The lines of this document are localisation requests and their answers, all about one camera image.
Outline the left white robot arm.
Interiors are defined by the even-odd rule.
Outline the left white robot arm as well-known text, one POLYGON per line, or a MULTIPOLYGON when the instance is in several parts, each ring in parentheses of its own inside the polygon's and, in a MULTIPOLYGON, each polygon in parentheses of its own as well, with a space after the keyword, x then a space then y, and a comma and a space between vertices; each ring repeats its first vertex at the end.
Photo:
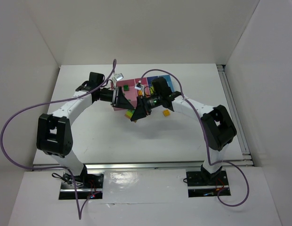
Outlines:
POLYGON ((134 106, 125 97, 121 87, 113 90, 102 88, 104 75, 91 72, 89 79, 82 83, 74 93, 74 100, 66 102, 51 114, 42 114, 38 119, 37 149, 50 155, 59 165, 68 168, 77 182, 88 178, 86 166, 73 152, 71 126, 80 114, 94 102, 109 102, 111 106, 134 110, 134 106))

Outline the lime long lego brick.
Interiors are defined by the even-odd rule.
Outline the lime long lego brick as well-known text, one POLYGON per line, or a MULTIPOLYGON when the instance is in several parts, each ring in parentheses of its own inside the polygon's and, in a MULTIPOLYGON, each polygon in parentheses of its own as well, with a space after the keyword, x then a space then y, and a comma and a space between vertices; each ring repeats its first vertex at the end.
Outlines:
POLYGON ((127 110, 124 116, 131 119, 133 114, 134 114, 134 110, 127 110))

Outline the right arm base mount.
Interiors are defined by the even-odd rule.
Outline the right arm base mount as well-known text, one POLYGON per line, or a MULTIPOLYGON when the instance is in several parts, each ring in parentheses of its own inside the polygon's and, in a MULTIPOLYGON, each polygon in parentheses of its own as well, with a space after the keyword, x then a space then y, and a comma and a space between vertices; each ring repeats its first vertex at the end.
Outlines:
POLYGON ((230 196, 229 182, 227 173, 222 170, 215 178, 205 181, 201 176, 201 171, 187 171, 183 182, 187 184, 188 197, 213 197, 230 196))

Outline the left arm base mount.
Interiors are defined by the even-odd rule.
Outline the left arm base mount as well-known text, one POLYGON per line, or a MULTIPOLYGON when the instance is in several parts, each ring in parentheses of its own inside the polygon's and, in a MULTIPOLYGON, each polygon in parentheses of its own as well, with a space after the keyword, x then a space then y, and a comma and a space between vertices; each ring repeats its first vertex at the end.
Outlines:
MULTIPOLYGON (((67 174, 63 176, 52 173, 52 177, 61 180, 59 200, 75 200, 73 180, 67 174)), ((92 200, 103 198, 104 174, 89 174, 85 182, 76 182, 77 196, 79 200, 90 198, 92 200)))

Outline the dark green square lego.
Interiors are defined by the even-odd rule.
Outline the dark green square lego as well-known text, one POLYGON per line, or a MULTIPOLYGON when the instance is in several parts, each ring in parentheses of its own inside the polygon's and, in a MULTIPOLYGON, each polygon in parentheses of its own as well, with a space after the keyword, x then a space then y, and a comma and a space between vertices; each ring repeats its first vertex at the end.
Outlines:
POLYGON ((128 86, 128 85, 124 85, 124 86, 123 86, 123 90, 124 90, 124 91, 129 91, 129 86, 128 86))

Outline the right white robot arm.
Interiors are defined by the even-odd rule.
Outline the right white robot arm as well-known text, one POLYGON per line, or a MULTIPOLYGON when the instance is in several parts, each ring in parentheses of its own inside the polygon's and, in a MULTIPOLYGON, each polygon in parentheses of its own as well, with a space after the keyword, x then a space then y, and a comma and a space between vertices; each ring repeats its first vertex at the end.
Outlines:
POLYGON ((137 106, 131 121, 137 121, 151 114, 152 109, 162 106, 170 111, 181 113, 200 123, 206 143, 207 156, 201 165, 201 176, 205 181, 215 179, 222 169, 225 150, 237 135, 234 123, 223 105, 204 105, 181 92, 172 92, 164 77, 152 80, 154 93, 151 96, 138 96, 137 106))

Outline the yellow square lego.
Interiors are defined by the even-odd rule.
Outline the yellow square lego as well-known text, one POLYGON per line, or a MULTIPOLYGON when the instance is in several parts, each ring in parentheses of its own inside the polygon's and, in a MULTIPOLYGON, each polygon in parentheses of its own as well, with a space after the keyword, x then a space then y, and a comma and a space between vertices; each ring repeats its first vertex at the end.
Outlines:
POLYGON ((168 109, 164 110, 163 112, 164 117, 170 116, 170 111, 168 109))

